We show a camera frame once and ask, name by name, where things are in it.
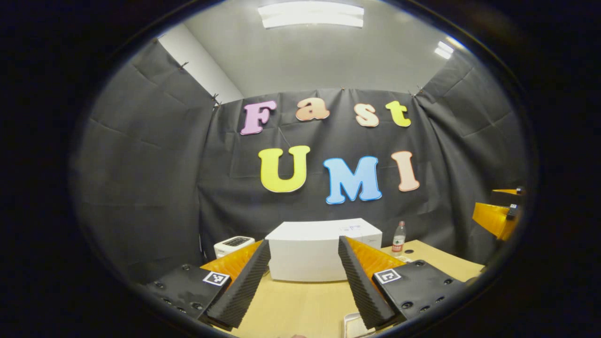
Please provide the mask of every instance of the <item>peach letter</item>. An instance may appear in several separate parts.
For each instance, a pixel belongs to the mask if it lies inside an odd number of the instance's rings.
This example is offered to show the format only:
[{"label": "peach letter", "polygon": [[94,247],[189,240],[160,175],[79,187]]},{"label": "peach letter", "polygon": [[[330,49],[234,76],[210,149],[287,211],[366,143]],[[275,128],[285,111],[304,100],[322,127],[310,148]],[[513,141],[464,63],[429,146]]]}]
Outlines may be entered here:
[{"label": "peach letter", "polygon": [[380,123],[380,119],[374,114],[375,112],[376,110],[372,105],[364,103],[357,103],[355,105],[355,113],[358,115],[355,118],[363,127],[375,127]]},{"label": "peach letter", "polygon": [[419,188],[419,182],[415,180],[413,174],[411,156],[413,156],[411,152],[396,152],[390,156],[397,161],[398,173],[401,176],[401,184],[398,186],[400,191],[411,191]]},{"label": "peach letter", "polygon": [[319,97],[309,97],[300,101],[297,105],[296,118],[300,121],[308,121],[314,118],[321,120],[330,116],[330,111],[326,108],[326,102]]}]

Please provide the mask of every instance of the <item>blue letter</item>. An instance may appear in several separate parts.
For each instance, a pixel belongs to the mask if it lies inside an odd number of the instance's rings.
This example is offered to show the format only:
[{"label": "blue letter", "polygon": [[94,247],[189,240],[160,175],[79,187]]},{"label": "blue letter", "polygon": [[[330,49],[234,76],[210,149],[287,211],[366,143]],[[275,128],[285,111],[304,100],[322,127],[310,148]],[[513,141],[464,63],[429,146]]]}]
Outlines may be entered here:
[{"label": "blue letter", "polygon": [[377,188],[376,176],[377,158],[364,156],[359,160],[357,169],[353,174],[345,161],[341,158],[331,158],[323,161],[323,166],[330,171],[330,196],[326,198],[328,204],[344,203],[344,196],[340,188],[349,196],[351,201],[357,198],[359,186],[363,186],[359,198],[362,201],[377,200],[382,193]]}]

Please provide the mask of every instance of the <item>fluorescent light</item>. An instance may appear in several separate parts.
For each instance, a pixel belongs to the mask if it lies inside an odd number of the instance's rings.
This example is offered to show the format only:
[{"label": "fluorescent light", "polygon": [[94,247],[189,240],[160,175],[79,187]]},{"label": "fluorescent light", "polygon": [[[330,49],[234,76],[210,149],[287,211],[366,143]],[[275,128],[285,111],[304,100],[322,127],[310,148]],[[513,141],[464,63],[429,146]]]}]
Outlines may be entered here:
[{"label": "fluorescent light", "polygon": [[342,14],[310,13],[303,16],[277,15],[263,20],[265,28],[273,28],[287,25],[300,25],[306,23],[329,23],[332,25],[344,25],[352,27],[363,27],[363,20]]},{"label": "fluorescent light", "polygon": [[363,27],[363,8],[336,2],[282,2],[260,7],[258,12],[265,28],[308,23]]},{"label": "fluorescent light", "polygon": [[442,42],[442,41],[438,41],[438,46],[440,48],[442,48],[443,51],[452,54],[453,53],[453,49],[451,47],[449,47],[446,43]]},{"label": "fluorescent light", "polygon": [[450,43],[451,43],[451,45],[453,45],[453,46],[455,46],[455,47],[457,47],[457,48],[465,48],[465,47],[463,47],[463,45],[461,44],[461,42],[459,42],[459,41],[455,40],[454,38],[452,38],[452,37],[450,37],[450,36],[446,37],[446,40],[447,40],[448,42],[450,42]]},{"label": "fluorescent light", "polygon": [[436,48],[436,49],[434,50],[434,53],[436,53],[436,54],[438,54],[438,55],[442,56],[442,57],[443,57],[443,58],[445,58],[445,59],[451,58],[451,53],[449,53],[449,52],[447,52],[447,51],[443,51],[443,50],[442,50],[442,49],[440,49],[440,48]]}]

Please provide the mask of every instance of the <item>wooden table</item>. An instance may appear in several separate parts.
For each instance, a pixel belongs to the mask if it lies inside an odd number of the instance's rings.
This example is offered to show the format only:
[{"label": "wooden table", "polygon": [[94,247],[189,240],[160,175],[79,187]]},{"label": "wooden table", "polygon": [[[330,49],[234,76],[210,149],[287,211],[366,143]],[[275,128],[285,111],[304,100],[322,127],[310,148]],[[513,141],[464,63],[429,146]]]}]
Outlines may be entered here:
[{"label": "wooden table", "polygon": [[[391,247],[382,248],[391,253]],[[466,281],[480,274],[483,265],[455,257],[420,241],[405,243],[403,255],[423,259],[451,277]],[[241,338],[342,338],[344,316],[359,312],[348,281],[301,283],[275,281],[267,273],[239,328]]]}]

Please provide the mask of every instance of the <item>black curtain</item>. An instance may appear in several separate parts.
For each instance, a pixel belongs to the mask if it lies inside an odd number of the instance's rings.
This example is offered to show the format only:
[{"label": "black curtain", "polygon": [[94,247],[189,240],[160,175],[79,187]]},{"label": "black curtain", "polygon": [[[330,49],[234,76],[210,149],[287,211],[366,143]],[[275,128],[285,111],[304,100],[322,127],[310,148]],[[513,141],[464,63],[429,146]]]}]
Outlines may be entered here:
[{"label": "black curtain", "polygon": [[110,80],[72,161],[82,229],[123,275],[146,283],[202,263],[194,182],[211,95],[159,43]]},{"label": "black curtain", "polygon": [[[283,221],[320,221],[361,217],[383,232],[391,245],[398,222],[404,220],[407,240],[419,239],[449,253],[483,263],[494,249],[494,237],[471,219],[476,201],[491,189],[515,188],[525,177],[522,136],[501,88],[476,60],[456,53],[415,97],[390,91],[324,89],[276,93],[222,105],[213,115],[198,181],[200,223],[207,257],[215,243],[234,235],[264,238]],[[324,120],[299,121],[297,103],[319,97],[331,114]],[[263,131],[241,135],[250,103],[274,100]],[[408,128],[397,126],[385,108],[397,100],[407,107]],[[368,103],[380,124],[360,126],[353,107]],[[288,149],[305,145],[308,177],[289,193],[266,190],[260,180],[259,151],[280,148],[282,179],[293,174]],[[394,152],[413,153],[421,186],[398,190]],[[342,158],[354,171],[363,156],[375,156],[378,186],[375,201],[326,204],[328,158]]]},{"label": "black curtain", "polygon": [[[407,240],[419,239],[483,263],[494,236],[471,220],[491,189],[523,184],[525,160],[517,116],[499,85],[477,60],[456,51],[416,94],[347,88],[275,93],[214,102],[160,44],[149,44],[112,78],[86,121],[72,168],[82,229],[125,276],[152,281],[183,262],[214,259],[213,245],[235,235],[264,238],[283,221],[361,217],[391,245],[400,220]],[[299,121],[297,103],[322,98],[331,114]],[[259,134],[241,135],[249,103],[278,107]],[[407,107],[408,128],[385,105]],[[367,103],[380,123],[360,126],[353,107]],[[292,146],[311,148],[303,187],[274,193],[260,180],[260,150],[283,149],[279,173],[293,174]],[[398,190],[394,152],[413,153],[421,186]],[[375,156],[375,201],[329,205],[323,161],[342,158],[355,170]]]}]

